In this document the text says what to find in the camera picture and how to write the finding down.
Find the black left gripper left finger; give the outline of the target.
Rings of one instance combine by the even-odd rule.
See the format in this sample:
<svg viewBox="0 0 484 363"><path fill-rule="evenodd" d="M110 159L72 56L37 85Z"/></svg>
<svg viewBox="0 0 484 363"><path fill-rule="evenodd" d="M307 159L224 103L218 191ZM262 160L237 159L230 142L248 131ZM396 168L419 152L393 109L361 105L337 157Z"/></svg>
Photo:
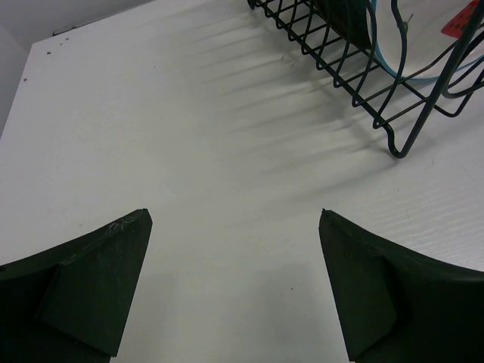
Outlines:
<svg viewBox="0 0 484 363"><path fill-rule="evenodd" d="M1 266L3 362L109 362L117 356L152 229L137 209Z"/></svg>

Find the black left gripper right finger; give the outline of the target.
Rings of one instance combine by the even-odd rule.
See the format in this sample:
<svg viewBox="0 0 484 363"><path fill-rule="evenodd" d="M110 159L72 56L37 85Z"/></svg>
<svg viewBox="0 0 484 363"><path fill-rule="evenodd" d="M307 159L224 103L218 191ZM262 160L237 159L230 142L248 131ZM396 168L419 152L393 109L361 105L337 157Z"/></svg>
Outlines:
<svg viewBox="0 0 484 363"><path fill-rule="evenodd" d="M322 253L351 362L481 362L483 274L417 253L331 210Z"/></svg>

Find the large watermelon plate blue rim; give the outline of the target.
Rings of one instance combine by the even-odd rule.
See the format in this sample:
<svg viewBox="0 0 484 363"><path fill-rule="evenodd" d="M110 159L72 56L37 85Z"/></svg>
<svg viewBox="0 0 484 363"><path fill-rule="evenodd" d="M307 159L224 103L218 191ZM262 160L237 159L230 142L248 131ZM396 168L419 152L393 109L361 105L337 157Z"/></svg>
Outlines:
<svg viewBox="0 0 484 363"><path fill-rule="evenodd" d="M442 72L450 46L467 25L477 1L397 1L407 39L402 77L434 80ZM377 25L375 55L396 75L402 56L402 40L390 1L372 1Z"/></svg>

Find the dark blue glazed plate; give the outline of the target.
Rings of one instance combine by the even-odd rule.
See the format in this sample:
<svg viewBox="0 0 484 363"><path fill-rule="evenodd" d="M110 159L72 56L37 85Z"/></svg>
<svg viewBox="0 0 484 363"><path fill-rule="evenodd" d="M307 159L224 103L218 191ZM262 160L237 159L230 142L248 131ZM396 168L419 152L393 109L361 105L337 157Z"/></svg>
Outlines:
<svg viewBox="0 0 484 363"><path fill-rule="evenodd" d="M368 50L367 1L317 0L315 7L330 27L355 47Z"/></svg>

